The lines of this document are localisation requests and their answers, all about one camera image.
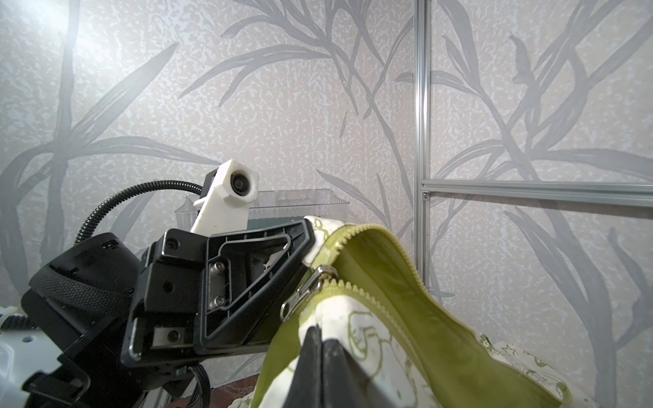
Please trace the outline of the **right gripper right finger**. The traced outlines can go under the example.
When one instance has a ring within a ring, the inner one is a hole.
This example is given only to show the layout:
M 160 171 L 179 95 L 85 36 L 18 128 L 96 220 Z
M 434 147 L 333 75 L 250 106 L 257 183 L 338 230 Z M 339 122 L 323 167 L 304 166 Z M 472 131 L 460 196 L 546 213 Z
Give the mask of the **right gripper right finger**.
M 323 407 L 391 407 L 381 391 L 339 341 L 322 343 Z

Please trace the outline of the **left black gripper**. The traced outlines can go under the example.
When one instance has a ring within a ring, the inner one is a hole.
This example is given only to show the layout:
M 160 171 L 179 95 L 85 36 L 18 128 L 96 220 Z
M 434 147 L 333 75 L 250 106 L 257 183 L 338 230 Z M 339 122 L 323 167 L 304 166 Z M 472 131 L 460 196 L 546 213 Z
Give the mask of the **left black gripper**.
M 141 257 L 121 351 L 133 376 L 267 350 L 316 242 L 307 219 L 209 238 L 170 229 Z

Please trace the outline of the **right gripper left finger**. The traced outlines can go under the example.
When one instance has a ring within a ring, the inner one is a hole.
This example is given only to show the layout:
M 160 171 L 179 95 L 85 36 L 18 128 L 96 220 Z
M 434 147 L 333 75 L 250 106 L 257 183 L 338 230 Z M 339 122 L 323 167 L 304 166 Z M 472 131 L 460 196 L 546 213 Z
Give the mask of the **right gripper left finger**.
M 301 348 L 284 408 L 322 407 L 321 329 L 311 326 Z

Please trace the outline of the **metal zipper slider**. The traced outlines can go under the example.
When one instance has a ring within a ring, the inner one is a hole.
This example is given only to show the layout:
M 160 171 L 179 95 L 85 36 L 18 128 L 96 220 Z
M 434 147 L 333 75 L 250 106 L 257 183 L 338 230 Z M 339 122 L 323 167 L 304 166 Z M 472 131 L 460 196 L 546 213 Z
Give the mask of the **metal zipper slider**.
M 282 304 L 280 309 L 281 322 L 287 322 L 303 302 L 321 291 L 321 288 L 333 279 L 338 279 L 338 272 L 333 266 L 321 265 L 315 269 L 309 275 L 309 278 Z

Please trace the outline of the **white green printed jacket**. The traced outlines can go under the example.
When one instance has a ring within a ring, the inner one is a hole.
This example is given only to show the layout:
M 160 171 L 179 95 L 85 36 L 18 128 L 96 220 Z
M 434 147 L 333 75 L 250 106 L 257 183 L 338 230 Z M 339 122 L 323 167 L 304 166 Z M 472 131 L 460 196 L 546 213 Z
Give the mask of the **white green printed jacket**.
M 593 407 L 595 400 L 534 354 L 493 342 L 438 304 L 395 236 L 377 224 L 309 217 L 309 275 L 327 282 L 282 323 L 253 392 L 237 407 L 282 407 L 311 326 L 339 341 L 391 407 Z

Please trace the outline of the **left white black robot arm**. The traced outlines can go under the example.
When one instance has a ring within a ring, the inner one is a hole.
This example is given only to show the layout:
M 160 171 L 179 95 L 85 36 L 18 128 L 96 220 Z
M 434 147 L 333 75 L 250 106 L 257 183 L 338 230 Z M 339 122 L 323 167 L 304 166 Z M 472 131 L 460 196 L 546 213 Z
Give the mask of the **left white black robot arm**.
M 60 350 L 30 407 L 136 407 L 149 392 L 211 402 L 205 360 L 265 351 L 315 244 L 307 220 L 201 236 L 170 229 L 141 256 L 114 234 L 46 263 L 21 305 Z

